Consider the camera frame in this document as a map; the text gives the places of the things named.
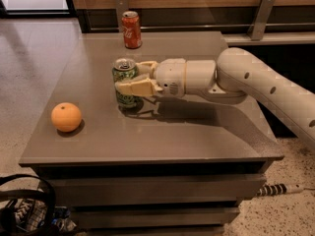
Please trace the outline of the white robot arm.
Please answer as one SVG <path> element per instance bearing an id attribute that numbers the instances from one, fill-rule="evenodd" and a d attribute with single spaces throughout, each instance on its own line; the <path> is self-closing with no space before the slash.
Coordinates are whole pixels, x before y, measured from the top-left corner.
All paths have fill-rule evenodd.
<path id="1" fill-rule="evenodd" d="M 183 97 L 232 104 L 250 95 L 309 147 L 315 148 L 315 94 L 280 75 L 241 48 L 216 60 L 166 59 L 137 64 L 139 75 L 114 84 L 125 95 Z"/>

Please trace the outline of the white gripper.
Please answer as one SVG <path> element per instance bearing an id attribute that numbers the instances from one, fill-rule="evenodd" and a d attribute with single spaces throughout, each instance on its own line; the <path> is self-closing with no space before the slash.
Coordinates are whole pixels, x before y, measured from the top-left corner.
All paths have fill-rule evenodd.
<path id="1" fill-rule="evenodd" d="M 140 97 L 161 94 L 164 97 L 182 97 L 185 93 L 186 60 L 166 59 L 137 63 L 138 75 L 115 83 L 121 94 Z"/>

